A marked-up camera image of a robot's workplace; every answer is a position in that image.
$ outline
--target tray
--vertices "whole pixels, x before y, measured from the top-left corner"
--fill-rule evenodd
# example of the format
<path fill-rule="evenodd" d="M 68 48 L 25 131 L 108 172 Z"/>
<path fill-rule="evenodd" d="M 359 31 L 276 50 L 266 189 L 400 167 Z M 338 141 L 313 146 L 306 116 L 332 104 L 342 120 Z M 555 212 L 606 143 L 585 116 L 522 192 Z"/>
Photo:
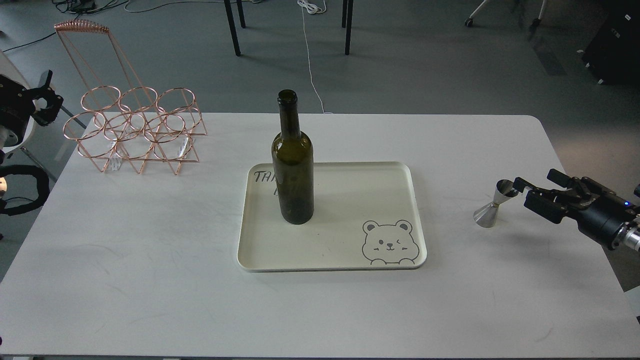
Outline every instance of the tray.
<path fill-rule="evenodd" d="M 315 163 L 314 215 L 280 214 L 272 164 L 248 174 L 238 263 L 248 271 L 411 269 L 427 258 L 409 168 Z"/>

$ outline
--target dark green glass bottle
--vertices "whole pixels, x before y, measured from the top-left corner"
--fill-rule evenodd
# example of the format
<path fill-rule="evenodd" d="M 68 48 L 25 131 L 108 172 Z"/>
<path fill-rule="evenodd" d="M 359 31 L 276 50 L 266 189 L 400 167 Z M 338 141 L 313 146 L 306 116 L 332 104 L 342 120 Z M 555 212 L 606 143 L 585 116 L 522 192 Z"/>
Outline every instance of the dark green glass bottle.
<path fill-rule="evenodd" d="M 271 157 L 282 217 L 304 224 L 314 214 L 314 149 L 300 131 L 298 96 L 293 90 L 278 93 L 280 128 L 273 139 Z"/>

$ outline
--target bear face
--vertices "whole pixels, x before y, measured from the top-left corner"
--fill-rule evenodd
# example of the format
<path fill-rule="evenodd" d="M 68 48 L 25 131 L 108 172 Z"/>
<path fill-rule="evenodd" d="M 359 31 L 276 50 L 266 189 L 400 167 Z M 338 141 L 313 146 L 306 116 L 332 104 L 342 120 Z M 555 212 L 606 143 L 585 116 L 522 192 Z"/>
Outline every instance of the bear face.
<path fill-rule="evenodd" d="M 375 260 L 382 260 L 385 264 L 400 264 L 402 260 L 414 263 L 420 254 L 420 248 L 411 236 L 413 227 L 406 220 L 398 220 L 395 225 L 378 225 L 370 220 L 362 229 L 367 234 L 362 254 L 372 264 Z"/>

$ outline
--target bottle neck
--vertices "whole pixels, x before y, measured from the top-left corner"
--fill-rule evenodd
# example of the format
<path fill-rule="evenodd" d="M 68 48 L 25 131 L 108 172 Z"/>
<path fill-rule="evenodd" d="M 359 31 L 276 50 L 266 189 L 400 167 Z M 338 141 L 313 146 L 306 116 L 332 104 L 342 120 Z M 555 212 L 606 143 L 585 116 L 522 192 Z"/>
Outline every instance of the bottle neck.
<path fill-rule="evenodd" d="M 297 104 L 280 104 L 280 129 L 282 140 L 301 138 Z"/>

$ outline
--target metal jigger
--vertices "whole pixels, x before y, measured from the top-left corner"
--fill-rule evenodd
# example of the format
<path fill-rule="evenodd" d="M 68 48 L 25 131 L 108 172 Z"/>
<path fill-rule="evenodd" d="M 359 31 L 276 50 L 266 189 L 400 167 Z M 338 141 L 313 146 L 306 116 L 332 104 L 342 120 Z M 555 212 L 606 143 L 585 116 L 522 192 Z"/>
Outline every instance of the metal jigger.
<path fill-rule="evenodd" d="M 493 194 L 493 201 L 487 205 L 479 208 L 474 213 L 474 220 L 476 224 L 482 227 L 493 227 L 495 225 L 495 219 L 498 215 L 498 207 L 503 202 L 518 195 L 518 190 L 513 188 L 513 182 L 510 180 L 500 180 L 495 184 L 495 193 Z"/>

